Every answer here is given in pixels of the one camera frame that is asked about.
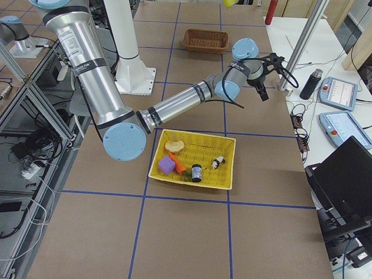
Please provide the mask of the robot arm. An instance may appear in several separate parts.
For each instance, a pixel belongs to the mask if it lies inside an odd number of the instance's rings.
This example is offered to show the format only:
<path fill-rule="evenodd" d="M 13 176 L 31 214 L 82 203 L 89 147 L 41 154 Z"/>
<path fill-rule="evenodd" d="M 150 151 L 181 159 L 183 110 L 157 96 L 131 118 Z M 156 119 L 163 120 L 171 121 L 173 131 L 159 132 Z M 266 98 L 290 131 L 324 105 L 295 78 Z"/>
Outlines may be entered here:
<path fill-rule="evenodd" d="M 14 46 L 9 52 L 14 58 L 36 59 L 41 52 L 37 39 L 29 34 L 17 16 L 4 16 L 1 18 L 1 44 L 7 46 L 11 42 Z"/>
<path fill-rule="evenodd" d="M 233 61 L 225 72 L 209 75 L 156 105 L 134 111 L 124 104 L 122 94 L 138 89 L 151 92 L 156 70 L 140 59 L 129 2 L 105 2 L 119 54 L 116 74 L 111 72 L 87 1 L 34 1 L 34 6 L 45 27 L 57 35 L 89 107 L 97 113 L 96 131 L 113 159 L 136 159 L 155 128 L 209 99 L 233 102 L 244 84 L 255 87 L 263 101 L 268 98 L 264 87 L 267 66 L 258 57 L 254 40 L 243 38 L 234 44 Z"/>

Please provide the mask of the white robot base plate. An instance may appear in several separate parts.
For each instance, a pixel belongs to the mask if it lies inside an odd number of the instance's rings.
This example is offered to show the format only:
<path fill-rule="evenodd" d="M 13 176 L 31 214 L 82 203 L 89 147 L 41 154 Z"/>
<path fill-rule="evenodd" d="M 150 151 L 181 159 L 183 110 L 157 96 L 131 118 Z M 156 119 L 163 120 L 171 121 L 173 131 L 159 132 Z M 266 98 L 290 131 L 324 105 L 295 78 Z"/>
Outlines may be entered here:
<path fill-rule="evenodd" d="M 156 69 L 144 67 L 133 70 L 128 66 L 124 73 L 116 73 L 115 84 L 119 93 L 127 95 L 151 95 L 155 82 Z"/>

